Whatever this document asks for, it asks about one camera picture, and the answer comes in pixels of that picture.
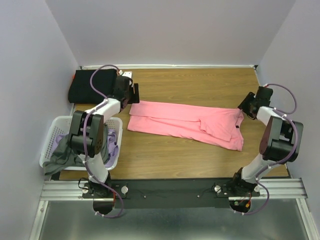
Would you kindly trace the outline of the pink t shirt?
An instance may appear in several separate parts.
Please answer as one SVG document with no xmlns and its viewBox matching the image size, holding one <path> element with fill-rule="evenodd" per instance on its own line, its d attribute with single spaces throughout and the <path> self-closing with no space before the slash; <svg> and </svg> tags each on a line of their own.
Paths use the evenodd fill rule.
<svg viewBox="0 0 320 240">
<path fill-rule="evenodd" d="M 140 101 L 129 111 L 127 129 L 155 135 L 191 139 L 227 150 L 242 151 L 244 120 L 238 108 L 218 108 Z"/>
</svg>

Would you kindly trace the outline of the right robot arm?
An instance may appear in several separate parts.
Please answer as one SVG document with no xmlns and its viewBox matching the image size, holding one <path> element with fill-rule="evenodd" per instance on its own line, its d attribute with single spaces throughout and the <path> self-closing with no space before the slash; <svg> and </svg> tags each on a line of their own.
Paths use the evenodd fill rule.
<svg viewBox="0 0 320 240">
<path fill-rule="evenodd" d="M 273 89 L 280 87 L 289 92 L 293 98 L 294 108 L 291 111 L 271 107 Z M 238 108 L 252 120 L 259 120 L 265 130 L 259 144 L 259 154 L 250 164 L 236 172 L 230 183 L 230 191 L 241 196 L 247 190 L 253 190 L 259 180 L 273 168 L 294 162 L 299 154 L 304 125 L 293 121 L 290 115 L 296 112 L 297 99 L 293 92 L 280 84 L 267 83 L 258 87 L 256 93 L 249 92 Z"/>
</svg>

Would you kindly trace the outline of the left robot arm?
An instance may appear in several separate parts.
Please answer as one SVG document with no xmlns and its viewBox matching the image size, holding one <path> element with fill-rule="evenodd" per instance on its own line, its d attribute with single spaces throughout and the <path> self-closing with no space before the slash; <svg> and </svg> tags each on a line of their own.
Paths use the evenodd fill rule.
<svg viewBox="0 0 320 240">
<path fill-rule="evenodd" d="M 93 191 L 104 198 L 111 191 L 111 185 L 106 182 L 109 172 L 101 154 L 105 122 L 124 110 L 128 104 L 140 102 L 139 85 L 125 72 L 116 77 L 109 94 L 100 95 L 102 101 L 95 107 L 73 113 L 67 145 L 75 154 L 84 155 L 82 164 L 89 174 L 89 180 L 95 182 Z"/>
</svg>

